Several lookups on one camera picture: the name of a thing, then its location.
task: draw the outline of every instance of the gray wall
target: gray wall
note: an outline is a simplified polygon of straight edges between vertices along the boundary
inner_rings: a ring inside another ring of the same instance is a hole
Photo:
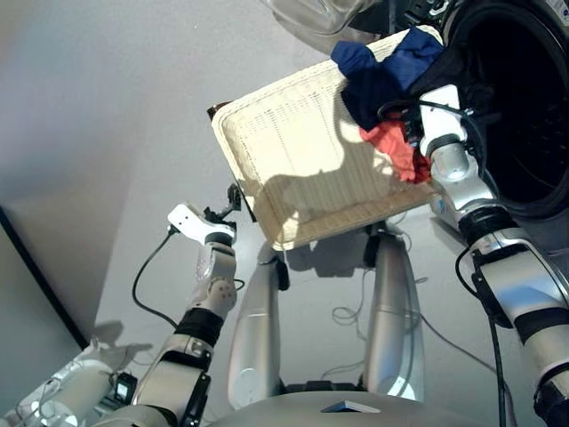
[[[0,0],[0,28],[0,202],[87,335],[117,233],[223,200],[205,110],[323,58],[253,0]]]
[[[0,415],[81,349],[0,227]]]

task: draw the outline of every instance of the black cable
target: black cable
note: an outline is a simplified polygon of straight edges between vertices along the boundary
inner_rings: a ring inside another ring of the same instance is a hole
[[[447,111],[451,114],[459,116],[464,122],[469,126],[470,130],[475,135],[476,139],[476,147],[478,153],[477,156],[479,157],[478,161],[480,162],[480,171],[479,175],[480,178],[486,182],[494,192],[496,196],[499,196],[499,191],[497,186],[495,185],[495,181],[493,177],[487,170],[487,163],[488,163],[488,150],[486,147],[485,137],[483,136],[480,128],[478,127],[477,123],[474,119],[469,116],[466,112],[462,111],[461,109],[454,109],[453,107],[449,107],[445,104],[439,104],[436,102],[430,101],[423,101],[423,100],[396,100],[390,101],[383,104],[377,110],[377,117],[380,121],[384,120],[399,120],[400,117],[388,117],[387,113],[391,109],[401,109],[401,108],[409,108],[414,106],[424,106],[424,107],[431,107],[433,109],[442,109],[443,111]]]
[[[445,28],[449,19],[451,19],[451,15],[454,12],[454,7],[456,6],[457,2],[458,2],[458,0],[451,0],[451,2],[448,4],[448,6],[446,8],[445,17],[443,18],[441,28]]]
[[[445,342],[446,344],[448,344],[449,346],[451,346],[455,350],[459,351],[460,353],[464,354],[468,358],[471,358],[472,360],[474,360],[475,362],[477,362],[481,366],[488,369],[490,372],[492,372],[494,375],[496,375],[496,379],[498,379],[498,370],[497,369],[490,366],[489,364],[484,362],[482,359],[476,357],[474,354],[470,353],[469,351],[464,350],[462,347],[459,347],[454,342],[451,342],[450,340],[448,340],[444,335],[442,335],[440,332],[438,332],[433,325],[431,325],[431,323],[427,320],[427,318],[425,318],[425,316],[422,313],[421,313],[421,319],[422,319],[423,323],[425,323],[425,325],[427,325],[427,327],[430,329],[430,331],[433,334],[435,334],[436,337],[438,337],[440,340],[442,340],[443,342]],[[511,393],[511,390],[508,386],[508,383],[506,383],[506,381],[503,380],[503,376],[502,376],[502,381],[504,384],[504,390],[506,392],[506,397],[508,398],[509,423],[510,423],[511,427],[517,427],[516,409],[514,408],[514,399],[512,398],[512,393]]]
[[[504,398],[505,382],[504,371],[501,365],[500,342],[498,341],[498,332],[496,324],[492,317],[488,315],[488,323],[490,325],[490,334],[492,335],[492,346],[494,349],[494,358],[496,360],[496,380],[498,383],[498,414],[500,417],[500,427],[506,427],[506,401]]]
[[[16,415],[18,416],[18,418],[20,418],[20,421],[23,422],[23,421],[24,421],[24,417],[21,416],[21,414],[20,414],[20,405],[17,405],[17,406],[14,408],[14,412],[16,413]]]
[[[461,261],[462,258],[469,252],[469,248],[467,247],[461,254],[456,258],[456,263],[454,264],[454,270],[456,272],[456,276],[460,280],[461,284],[464,288],[469,291],[472,296],[480,300],[478,293],[475,292],[466,280],[462,277],[461,274]],[[484,305],[484,302],[480,300],[482,306],[484,307],[486,314],[488,315],[488,323],[490,325],[490,334],[492,336],[492,346],[494,350],[494,359],[496,361],[496,381],[498,383],[498,411],[500,417],[500,427],[506,427],[506,403],[504,397],[504,391],[506,390],[506,383],[504,381],[504,371],[501,364],[501,352],[500,352],[500,342],[498,341],[498,332],[496,331],[496,324],[492,319],[492,315],[490,311],[488,311]]]
[[[160,245],[158,245],[158,247],[152,252],[152,254],[150,254],[150,256],[146,259],[146,261],[144,263],[142,263],[142,266],[140,267],[139,272],[136,274],[136,278],[134,279],[134,282],[132,283],[132,300],[134,301],[134,303],[136,305],[138,305],[141,309],[147,311],[148,313],[154,314],[155,316],[158,316],[162,319],[164,319],[166,322],[168,322],[174,329],[176,327],[178,327],[178,324],[176,322],[174,322],[171,318],[169,318],[168,316],[166,316],[164,313],[161,313],[158,310],[154,310],[151,309],[148,305],[143,304],[142,302],[140,302],[138,296],[136,296],[136,289],[139,285],[139,280],[140,280],[140,276],[142,276],[142,272],[147,268],[147,266],[150,264],[150,262],[152,261],[152,259],[160,252],[160,250],[166,245],[166,243],[168,243],[168,240],[170,240],[170,238],[174,235],[174,233],[176,233],[177,230],[174,228],[170,228],[168,229],[168,235],[164,238],[164,240],[162,241],[162,243]]]
[[[461,282],[461,285],[464,286],[464,288],[469,291],[469,293],[474,296],[477,300],[479,300],[480,298],[478,297],[478,293],[472,289],[468,283],[466,283],[466,280],[464,280],[464,278],[462,277],[462,273],[461,273],[461,261],[462,258],[464,258],[464,255],[466,255],[469,252],[469,248],[467,247],[466,249],[464,249],[461,254],[456,258],[456,262],[454,263],[454,272],[456,273],[457,278],[459,278],[459,281]]]

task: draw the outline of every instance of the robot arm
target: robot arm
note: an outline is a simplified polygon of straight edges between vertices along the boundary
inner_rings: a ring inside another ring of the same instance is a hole
[[[196,266],[196,291],[184,317],[140,382],[133,405],[97,427],[194,427],[204,412],[213,348],[228,312],[236,304],[235,227],[206,220],[191,206],[178,205],[168,220],[203,246]]]
[[[458,108],[455,86],[427,93],[425,101]],[[568,425],[569,285],[478,176],[477,161],[465,150],[457,117],[421,107],[439,193],[436,214],[466,239],[476,272],[477,294],[495,321],[517,330],[538,368],[534,409],[548,425]]]

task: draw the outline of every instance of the wicker basket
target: wicker basket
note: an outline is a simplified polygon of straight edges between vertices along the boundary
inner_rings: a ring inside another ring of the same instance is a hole
[[[421,27],[440,40],[431,27]],[[370,44],[378,60],[404,38]],[[371,224],[429,201],[362,141],[327,60],[221,108],[213,130],[265,236],[277,250]]]

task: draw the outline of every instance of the white floor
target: white floor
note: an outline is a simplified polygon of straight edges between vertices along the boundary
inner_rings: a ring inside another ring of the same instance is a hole
[[[142,375],[171,328],[131,302],[134,275],[175,205],[219,208],[232,181],[206,109],[325,57],[282,30],[256,1],[21,0],[0,2],[0,24],[0,203],[82,330],[132,352],[146,349],[129,366]],[[415,276],[429,278],[419,287],[424,313],[492,361],[484,314],[458,284],[457,253],[436,238],[429,217],[420,209],[402,223],[413,240]],[[247,280],[263,236],[247,213],[235,218],[237,276]],[[328,250],[333,260],[344,254]],[[175,238],[149,266],[140,298],[179,318],[194,285],[196,253],[195,243]],[[291,272],[293,285],[280,298],[287,383],[362,358],[355,331],[331,320],[334,306],[357,304],[361,273]],[[229,411],[237,310],[212,364],[210,419]],[[519,425],[542,425],[519,344],[509,331],[501,338]],[[425,342],[428,403],[496,425],[493,376],[427,330]]]

